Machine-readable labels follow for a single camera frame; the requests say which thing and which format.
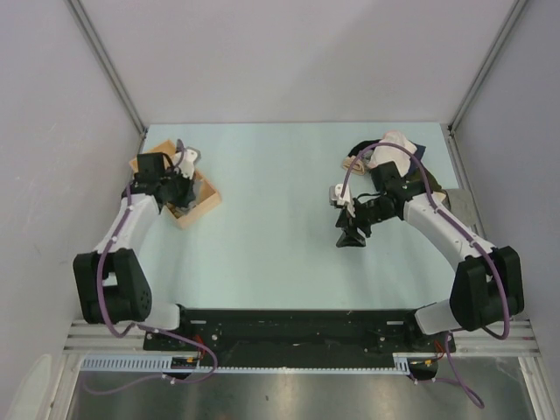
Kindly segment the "grey underwear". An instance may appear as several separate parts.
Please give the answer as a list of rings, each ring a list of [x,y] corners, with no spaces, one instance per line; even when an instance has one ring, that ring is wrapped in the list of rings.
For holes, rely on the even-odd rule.
[[[194,178],[192,180],[192,203],[196,206],[202,199],[204,190],[204,180],[201,178]]]

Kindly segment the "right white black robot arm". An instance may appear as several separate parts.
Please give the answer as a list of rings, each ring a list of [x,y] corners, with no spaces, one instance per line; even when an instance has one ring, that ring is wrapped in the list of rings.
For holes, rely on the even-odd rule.
[[[374,224],[398,218],[423,234],[454,270],[449,298],[406,315],[405,344],[423,351],[436,334],[486,330],[499,321],[505,325],[497,337],[504,340],[511,318],[525,309],[519,254],[474,234],[430,191],[425,171],[419,179],[407,180],[396,164],[386,163],[373,169],[371,179],[376,191],[365,202],[345,185],[331,186],[330,203],[340,210],[337,247],[363,248]]]

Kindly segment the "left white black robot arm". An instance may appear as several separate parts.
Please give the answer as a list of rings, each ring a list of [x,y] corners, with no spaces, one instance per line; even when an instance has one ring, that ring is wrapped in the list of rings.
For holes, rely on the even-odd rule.
[[[194,204],[195,165],[200,153],[186,148],[136,156],[137,169],[126,185],[119,213],[95,249],[73,259],[73,273],[84,320],[104,324],[116,336],[116,324],[163,330],[163,339],[181,350],[192,343],[193,328],[180,320],[178,304],[154,299],[137,258],[149,229],[164,207]]]

